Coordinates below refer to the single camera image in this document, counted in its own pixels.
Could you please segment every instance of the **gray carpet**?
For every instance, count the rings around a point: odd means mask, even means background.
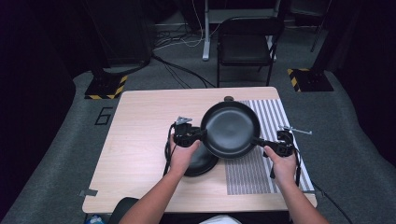
[[[312,66],[323,36],[316,51],[311,53],[309,50],[315,37],[312,29],[285,30],[279,40],[270,85],[277,88],[290,124],[313,132],[313,135],[295,134],[311,179],[336,201],[353,223],[396,223],[396,169],[377,153],[361,130],[353,105],[335,76],[326,72],[334,87],[331,92],[295,92],[291,86],[287,69]],[[209,62],[202,61],[203,42],[195,48],[180,44],[154,53],[214,84],[216,38],[212,40]],[[205,87],[198,78],[175,71],[192,88]],[[234,71],[244,75],[245,81],[222,82],[222,87],[264,85],[258,80],[265,80],[265,68],[262,78],[255,74],[256,68]],[[78,194],[90,185],[109,129],[109,125],[94,124],[103,107],[112,107],[106,110],[112,118],[119,101],[84,100],[84,92],[91,80],[90,73],[75,78],[76,97],[62,128],[2,223],[83,222],[85,214],[81,206],[84,199]],[[128,76],[124,90],[182,88],[163,64],[152,60],[147,67]],[[331,223],[347,223],[320,191],[317,191],[317,198],[318,210]]]

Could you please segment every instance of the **chair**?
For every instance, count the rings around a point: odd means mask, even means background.
[[[235,17],[219,26],[217,87],[220,66],[269,66],[266,86],[270,83],[277,40],[284,29],[275,17]]]
[[[332,0],[291,0],[290,13],[295,16],[304,18],[312,18],[318,20],[320,25],[316,30],[314,44],[312,45],[311,52],[314,51],[315,45],[318,42],[320,32],[323,28],[323,23],[326,20]]]

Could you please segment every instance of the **frying pan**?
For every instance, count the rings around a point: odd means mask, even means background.
[[[215,156],[237,159],[247,155],[260,137],[260,122],[254,111],[242,103],[225,101],[204,114],[201,130],[207,130],[203,143]]]

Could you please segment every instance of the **hand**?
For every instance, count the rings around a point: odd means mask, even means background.
[[[192,154],[201,144],[200,140],[196,140],[190,147],[180,147],[174,142],[174,135],[170,137],[169,150],[174,150],[171,158],[171,165],[169,172],[175,172],[178,175],[184,175],[187,168],[189,168]]]
[[[275,182],[282,188],[288,184],[294,184],[294,175],[296,172],[296,158],[293,154],[288,157],[279,157],[270,147],[264,147],[267,156],[274,163]]]

